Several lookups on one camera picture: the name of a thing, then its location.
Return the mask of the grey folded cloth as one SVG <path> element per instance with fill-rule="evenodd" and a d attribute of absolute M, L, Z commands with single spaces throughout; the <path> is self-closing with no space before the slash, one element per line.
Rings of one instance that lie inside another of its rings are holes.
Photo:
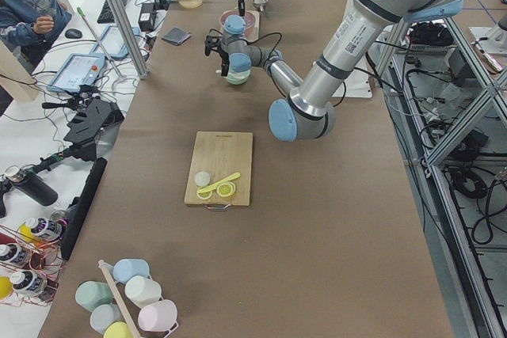
<path fill-rule="evenodd" d="M 173 27 L 162 37 L 162 40 L 169 44 L 180 46 L 191 36 L 192 34 L 184 29 Z"/>

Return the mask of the wooden cutting board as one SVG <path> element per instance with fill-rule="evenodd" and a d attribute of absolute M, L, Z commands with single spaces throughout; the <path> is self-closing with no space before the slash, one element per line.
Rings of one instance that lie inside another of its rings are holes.
<path fill-rule="evenodd" d="M 251 132 L 198 131 L 193 148 L 184 202 L 187 205 L 221 204 L 238 207 L 250 205 L 250 185 L 254 135 Z M 216 192 L 209 199 L 200 199 L 194 176 L 199 172 L 210 175 L 213 184 L 233 173 L 236 192 L 221 197 Z"/>

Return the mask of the blue plastic cup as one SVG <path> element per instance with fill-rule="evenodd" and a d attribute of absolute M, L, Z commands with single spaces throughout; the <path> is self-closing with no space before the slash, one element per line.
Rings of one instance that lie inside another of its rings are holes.
<path fill-rule="evenodd" d="M 144 259 L 121 259 L 113 266 L 112 276 L 117 282 L 125 284 L 137 275 L 150 277 L 150 266 Z"/>

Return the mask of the white plastic cup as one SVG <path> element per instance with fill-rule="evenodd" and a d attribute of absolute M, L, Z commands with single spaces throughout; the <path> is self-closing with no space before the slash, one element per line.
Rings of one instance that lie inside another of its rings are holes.
<path fill-rule="evenodd" d="M 125 284 L 124 292 L 127 298 L 139 308 L 157 302 L 162 297 L 160 284 L 141 275 L 130 278 Z"/>

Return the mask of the pink bowl of ice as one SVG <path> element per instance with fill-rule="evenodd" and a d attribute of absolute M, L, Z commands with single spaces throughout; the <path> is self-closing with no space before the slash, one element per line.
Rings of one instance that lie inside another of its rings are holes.
<path fill-rule="evenodd" d="M 244 33 L 248 36 L 257 26 L 260 14 L 257 11 L 246 11 L 243 16 L 237 9 L 227 10 L 220 16 L 222 30 L 229 33 Z"/>

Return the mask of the steel ice scoop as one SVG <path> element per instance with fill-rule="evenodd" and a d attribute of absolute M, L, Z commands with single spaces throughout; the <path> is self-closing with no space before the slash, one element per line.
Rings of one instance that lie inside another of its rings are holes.
<path fill-rule="evenodd" d="M 269 4 L 269 0 L 253 0 L 252 3 L 255 10 L 261 13 L 266 10 L 267 5 Z"/>

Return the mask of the green plastic cup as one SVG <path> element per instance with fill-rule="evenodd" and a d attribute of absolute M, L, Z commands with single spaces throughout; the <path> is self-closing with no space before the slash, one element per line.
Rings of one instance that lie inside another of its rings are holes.
<path fill-rule="evenodd" d="M 93 312 L 98 306 L 112 302 L 112 292 L 107 283 L 86 281 L 75 292 L 75 301 L 85 310 Z"/>

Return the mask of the pink plastic cup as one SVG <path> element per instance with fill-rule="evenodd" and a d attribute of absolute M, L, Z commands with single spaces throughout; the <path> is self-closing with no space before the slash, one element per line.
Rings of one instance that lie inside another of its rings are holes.
<path fill-rule="evenodd" d="M 148 332 L 173 331 L 178 326 L 176 304 L 163 299 L 144 306 L 139 311 L 138 324 Z"/>

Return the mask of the lemon slice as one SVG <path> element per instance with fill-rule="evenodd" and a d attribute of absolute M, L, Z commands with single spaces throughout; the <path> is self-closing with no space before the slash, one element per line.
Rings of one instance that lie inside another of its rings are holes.
<path fill-rule="evenodd" d="M 200 191 L 197 191 L 196 192 L 196 196 L 201 199 L 201 200 L 208 200 L 210 198 L 212 198 L 213 196 L 213 191 L 210 190 L 210 191 L 206 191 L 206 192 L 200 192 Z"/>
<path fill-rule="evenodd" d="M 236 185 L 232 181 L 223 182 L 217 186 L 216 192 L 221 198 L 229 198 L 235 194 Z"/>

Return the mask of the mint green bowl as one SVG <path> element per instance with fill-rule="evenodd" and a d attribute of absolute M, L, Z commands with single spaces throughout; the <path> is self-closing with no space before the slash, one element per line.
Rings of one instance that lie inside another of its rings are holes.
<path fill-rule="evenodd" d="M 245 84 L 250 77 L 250 70 L 237 72 L 229 70 L 226 76 L 226 80 L 231 85 L 242 85 Z"/>

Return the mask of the beige serving tray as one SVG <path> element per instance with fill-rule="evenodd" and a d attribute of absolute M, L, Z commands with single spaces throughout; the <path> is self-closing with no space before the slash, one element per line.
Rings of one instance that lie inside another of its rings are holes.
<path fill-rule="evenodd" d="M 222 13 L 219 21 L 221 24 L 220 31 L 223 31 L 223 26 L 228 16 L 230 15 L 238 15 L 238 11 L 236 9 L 227 10 Z M 246 23 L 245 36 L 249 42 L 255 41 L 259 37 L 259 29 L 260 29 L 260 13 L 253 10 L 247 10 L 245 12 L 244 20 Z"/>

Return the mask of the blue teach pendant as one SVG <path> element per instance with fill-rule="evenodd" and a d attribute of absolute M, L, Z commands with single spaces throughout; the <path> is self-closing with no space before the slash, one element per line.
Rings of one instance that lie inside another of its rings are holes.
<path fill-rule="evenodd" d="M 71 54 L 46 90 L 55 93 L 78 93 L 82 86 L 92 85 L 105 67 L 105 55 Z"/>
<path fill-rule="evenodd" d="M 135 37 L 140 36 L 139 27 L 132 26 L 132 31 Z M 128 55 L 128 48 L 125 45 L 123 37 L 120 33 L 120 30 L 116 25 L 108 25 L 100 35 L 100 41 L 104 45 L 106 51 L 110 54 L 113 60 L 119 61 L 125 59 Z M 90 50 L 90 54 L 103 53 L 101 46 L 99 43 L 95 43 L 95 45 Z"/>

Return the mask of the black thermos bottle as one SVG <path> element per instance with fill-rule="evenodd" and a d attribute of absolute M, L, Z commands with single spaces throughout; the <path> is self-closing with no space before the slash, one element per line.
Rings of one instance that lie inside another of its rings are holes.
<path fill-rule="evenodd" d="M 27 169 L 12 165 L 6 169 L 5 176 L 15 188 L 42 206 L 50 206 L 58 200 L 58 193 Z"/>

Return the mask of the black computer mouse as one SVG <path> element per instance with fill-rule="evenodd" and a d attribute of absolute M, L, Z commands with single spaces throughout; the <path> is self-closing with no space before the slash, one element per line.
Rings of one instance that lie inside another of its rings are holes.
<path fill-rule="evenodd" d="M 69 28 L 68 30 L 65 31 L 64 36 L 67 39 L 72 39 L 72 40 L 81 39 L 82 32 L 76 28 Z"/>

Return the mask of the yellow plastic knife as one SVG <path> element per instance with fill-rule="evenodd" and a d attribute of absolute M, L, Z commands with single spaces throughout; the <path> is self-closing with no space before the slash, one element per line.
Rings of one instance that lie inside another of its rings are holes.
<path fill-rule="evenodd" d="M 205 193 L 205 192 L 214 191 L 220 184 L 228 182 L 228 181 L 233 181 L 233 180 L 239 178 L 240 176 L 241 176 L 240 172 L 232 173 L 231 175 L 224 177 L 223 179 L 218 180 L 215 183 L 212 183 L 206 187 L 198 188 L 196 192 L 201 194 L 201 193 Z"/>

